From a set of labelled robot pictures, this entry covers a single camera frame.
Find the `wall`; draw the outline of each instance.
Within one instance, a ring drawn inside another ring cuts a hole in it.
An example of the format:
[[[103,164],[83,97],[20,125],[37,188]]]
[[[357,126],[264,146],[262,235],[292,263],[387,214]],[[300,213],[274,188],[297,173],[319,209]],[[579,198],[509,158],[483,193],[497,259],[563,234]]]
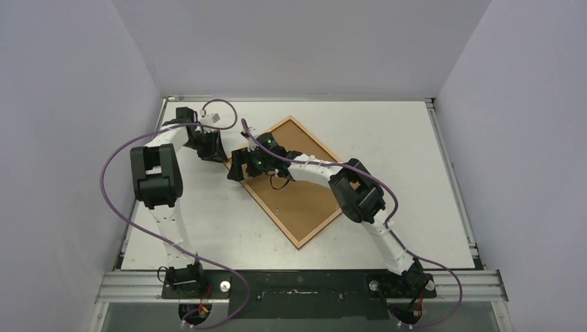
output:
[[[161,98],[110,1],[3,1],[0,105],[0,330],[85,331],[124,231],[100,168]],[[107,185],[129,212],[127,158]]]
[[[490,0],[114,0],[164,95],[438,94]]]
[[[517,331],[587,331],[587,3],[493,0],[436,107]]]

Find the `wooden board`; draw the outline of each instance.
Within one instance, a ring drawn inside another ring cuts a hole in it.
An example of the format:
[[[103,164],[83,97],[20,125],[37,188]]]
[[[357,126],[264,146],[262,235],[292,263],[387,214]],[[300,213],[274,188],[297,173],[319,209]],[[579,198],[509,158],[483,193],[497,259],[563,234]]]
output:
[[[299,121],[289,116],[267,132],[271,132],[287,150],[301,151],[317,159],[341,160],[310,133]],[[229,159],[226,166],[230,168]],[[273,177],[273,186],[279,188],[285,179]],[[269,176],[245,178],[244,189],[257,201],[283,234],[300,249],[341,214],[341,209],[330,188],[305,181],[291,181],[283,189],[271,187]]]

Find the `white table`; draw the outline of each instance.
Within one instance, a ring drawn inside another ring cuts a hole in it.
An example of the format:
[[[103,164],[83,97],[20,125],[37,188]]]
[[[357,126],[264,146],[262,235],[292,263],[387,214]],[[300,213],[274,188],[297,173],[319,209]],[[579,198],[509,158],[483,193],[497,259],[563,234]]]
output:
[[[169,102],[200,109],[202,102]],[[343,160],[358,158],[388,184],[399,199],[394,230],[417,254],[450,268],[473,268],[473,260],[442,155],[423,102],[235,102],[240,117],[262,132],[294,116]],[[233,121],[222,103],[224,126]],[[236,128],[222,133],[227,155],[245,143]],[[239,183],[226,179],[222,164],[200,160],[196,151],[178,153],[184,192],[181,211],[188,235],[202,256],[235,269],[385,268],[362,226],[344,216],[297,250]],[[386,195],[390,210],[393,201]],[[142,203],[133,215],[158,232]],[[154,270],[166,265],[163,244],[138,230],[127,238],[123,270]],[[424,267],[435,268],[424,264]],[[204,264],[204,268],[216,268]]]

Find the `brown board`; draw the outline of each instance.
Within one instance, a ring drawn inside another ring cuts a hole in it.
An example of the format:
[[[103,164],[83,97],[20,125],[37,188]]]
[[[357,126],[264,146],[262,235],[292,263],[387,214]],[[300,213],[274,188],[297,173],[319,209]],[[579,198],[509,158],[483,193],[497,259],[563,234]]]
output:
[[[271,132],[288,151],[300,151],[321,160],[341,161],[292,116],[267,129],[267,132]],[[229,168],[230,162],[229,159],[226,164]],[[274,187],[280,188],[286,180],[273,177],[272,181]],[[269,176],[263,174],[245,178],[241,184],[297,249],[341,214],[330,188],[315,183],[291,181],[283,189],[275,190],[271,187]]]

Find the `black wire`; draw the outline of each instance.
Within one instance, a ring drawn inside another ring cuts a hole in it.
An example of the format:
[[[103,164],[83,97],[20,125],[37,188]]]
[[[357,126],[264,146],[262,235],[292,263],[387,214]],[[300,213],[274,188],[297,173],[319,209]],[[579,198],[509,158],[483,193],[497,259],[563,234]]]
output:
[[[272,187],[273,189],[275,189],[275,190],[281,190],[281,189],[285,188],[285,186],[286,186],[286,185],[289,183],[289,181],[290,181],[290,179],[287,179],[287,181],[285,181],[285,183],[284,183],[284,184],[283,184],[281,187],[279,187],[279,188],[276,188],[275,186],[273,186],[273,177],[274,177],[274,176],[275,176],[275,174],[272,174],[272,175],[270,175],[270,176],[269,176],[269,184],[270,184],[270,185],[271,185],[271,187]]]
[[[157,269],[157,279],[160,282],[165,283],[163,280],[161,280],[161,277],[159,277],[159,273],[161,273],[161,269],[165,269],[165,272],[167,272],[167,266],[159,266],[159,268]]]

